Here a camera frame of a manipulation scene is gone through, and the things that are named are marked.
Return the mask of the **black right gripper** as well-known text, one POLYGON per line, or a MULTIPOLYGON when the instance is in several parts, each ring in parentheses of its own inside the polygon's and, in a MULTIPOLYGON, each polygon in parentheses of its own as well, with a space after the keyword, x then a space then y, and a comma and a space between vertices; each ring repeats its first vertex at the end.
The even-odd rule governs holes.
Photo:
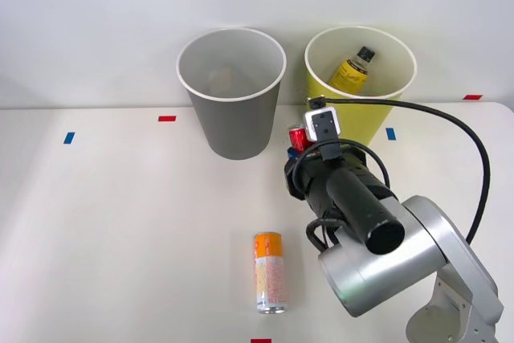
POLYGON ((288 193, 299 199, 305 200, 305 195, 316 177, 326 177, 336 167, 343 166, 349 169, 365 186, 369 184, 369 171, 366 165, 365 153, 353 146, 343 146, 342 157, 339 161, 330 161, 325 164, 322 161, 319 150, 310 153, 297 167, 296 178, 293 178, 293 170, 300 153, 293 147, 287 149, 288 159, 284 166, 286 187, 288 193))

